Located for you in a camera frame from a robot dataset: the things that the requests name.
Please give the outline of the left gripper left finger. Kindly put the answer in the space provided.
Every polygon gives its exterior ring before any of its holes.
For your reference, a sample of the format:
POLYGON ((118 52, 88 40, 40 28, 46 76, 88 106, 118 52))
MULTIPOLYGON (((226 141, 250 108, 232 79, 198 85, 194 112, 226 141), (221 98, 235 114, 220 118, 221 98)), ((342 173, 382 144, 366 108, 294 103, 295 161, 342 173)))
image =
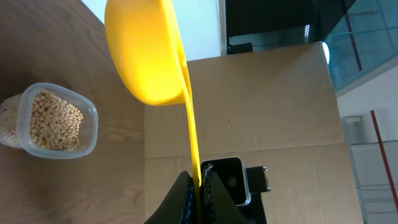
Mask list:
POLYGON ((158 209, 145 224, 195 223, 195 194, 193 179, 187 171, 177 177, 158 209))

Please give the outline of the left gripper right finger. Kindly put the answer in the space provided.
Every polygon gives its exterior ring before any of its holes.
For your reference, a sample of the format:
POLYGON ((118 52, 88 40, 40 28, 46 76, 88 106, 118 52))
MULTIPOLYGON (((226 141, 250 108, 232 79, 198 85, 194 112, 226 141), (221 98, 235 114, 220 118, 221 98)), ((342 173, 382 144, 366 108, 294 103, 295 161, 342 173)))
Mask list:
POLYGON ((201 174, 201 216, 207 224, 248 224, 230 197, 213 165, 201 174))

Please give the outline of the yellow measuring scoop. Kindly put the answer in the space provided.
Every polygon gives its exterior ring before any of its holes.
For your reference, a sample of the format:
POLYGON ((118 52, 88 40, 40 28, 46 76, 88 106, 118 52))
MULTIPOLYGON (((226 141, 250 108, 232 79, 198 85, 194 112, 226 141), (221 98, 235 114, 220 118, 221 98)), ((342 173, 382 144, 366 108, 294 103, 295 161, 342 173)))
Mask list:
POLYGON ((200 156, 192 88, 182 38, 171 0, 109 0, 104 25, 109 51, 127 89, 152 106, 184 104, 193 168, 190 203, 182 219, 201 223, 200 156))

